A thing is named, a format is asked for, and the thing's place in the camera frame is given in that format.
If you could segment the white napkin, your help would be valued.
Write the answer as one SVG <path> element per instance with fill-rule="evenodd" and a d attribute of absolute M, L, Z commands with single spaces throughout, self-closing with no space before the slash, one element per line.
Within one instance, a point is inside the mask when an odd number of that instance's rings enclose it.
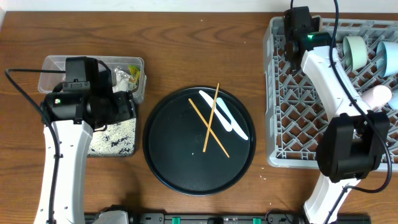
<path fill-rule="evenodd" d="M 113 87 L 113 92 L 128 91 L 129 90 L 128 77 L 116 77 L 116 85 Z"/>

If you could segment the yellow foil wrapper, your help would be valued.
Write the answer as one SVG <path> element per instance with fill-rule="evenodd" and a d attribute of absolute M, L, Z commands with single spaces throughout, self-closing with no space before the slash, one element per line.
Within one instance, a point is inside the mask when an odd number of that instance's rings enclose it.
<path fill-rule="evenodd" d="M 135 65 L 128 65 L 127 70 L 123 70 L 120 67 L 114 69 L 116 77 L 128 77 L 129 78 L 129 90 L 134 90 L 139 85 L 139 79 L 141 76 L 141 70 Z"/>

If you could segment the green bowl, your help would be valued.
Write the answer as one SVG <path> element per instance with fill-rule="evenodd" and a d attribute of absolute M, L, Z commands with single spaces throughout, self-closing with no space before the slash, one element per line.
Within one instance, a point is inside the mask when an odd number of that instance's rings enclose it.
<path fill-rule="evenodd" d="M 346 36 L 343 39 L 343 55 L 347 56 L 347 66 L 352 70 L 363 68 L 368 61 L 366 43 L 360 36 Z"/>

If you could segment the light blue cup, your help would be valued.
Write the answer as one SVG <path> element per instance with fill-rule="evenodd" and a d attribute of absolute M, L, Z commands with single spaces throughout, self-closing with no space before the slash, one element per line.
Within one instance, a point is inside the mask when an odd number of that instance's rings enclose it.
<path fill-rule="evenodd" d="M 398 109 L 398 89 L 392 91 L 392 98 L 389 100 L 388 105 L 393 109 Z"/>
<path fill-rule="evenodd" d="M 378 43 L 376 55 L 382 56 L 376 61 L 381 78 L 397 74 L 397 43 L 382 41 Z"/>

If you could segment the white cup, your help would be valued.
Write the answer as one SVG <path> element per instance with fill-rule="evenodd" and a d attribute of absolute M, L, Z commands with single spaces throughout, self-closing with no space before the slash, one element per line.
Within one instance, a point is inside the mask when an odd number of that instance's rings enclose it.
<path fill-rule="evenodd" d="M 391 100 L 392 91 L 387 86 L 377 85 L 363 92 L 361 98 L 373 111 L 377 111 Z"/>

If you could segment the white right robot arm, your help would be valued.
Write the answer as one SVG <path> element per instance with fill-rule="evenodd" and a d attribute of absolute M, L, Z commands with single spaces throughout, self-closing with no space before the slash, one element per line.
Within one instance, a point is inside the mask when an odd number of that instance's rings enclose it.
<path fill-rule="evenodd" d="M 320 176 L 303 211 L 307 223 L 332 223 L 347 194 L 375 194 L 389 184 L 392 171 L 377 189 L 358 187 L 388 154 L 389 118 L 375 112 L 352 86 L 341 65 L 335 40 L 327 32 L 287 34 L 285 57 L 315 87 L 328 118 L 316 149 Z"/>

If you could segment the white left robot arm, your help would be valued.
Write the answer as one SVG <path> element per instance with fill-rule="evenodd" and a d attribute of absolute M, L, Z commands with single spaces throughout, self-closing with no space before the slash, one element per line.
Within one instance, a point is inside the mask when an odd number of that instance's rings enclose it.
<path fill-rule="evenodd" d="M 58 92 L 41 104 L 45 165 L 35 223 L 84 223 L 86 158 L 96 128 L 136 117 L 129 91 Z"/>

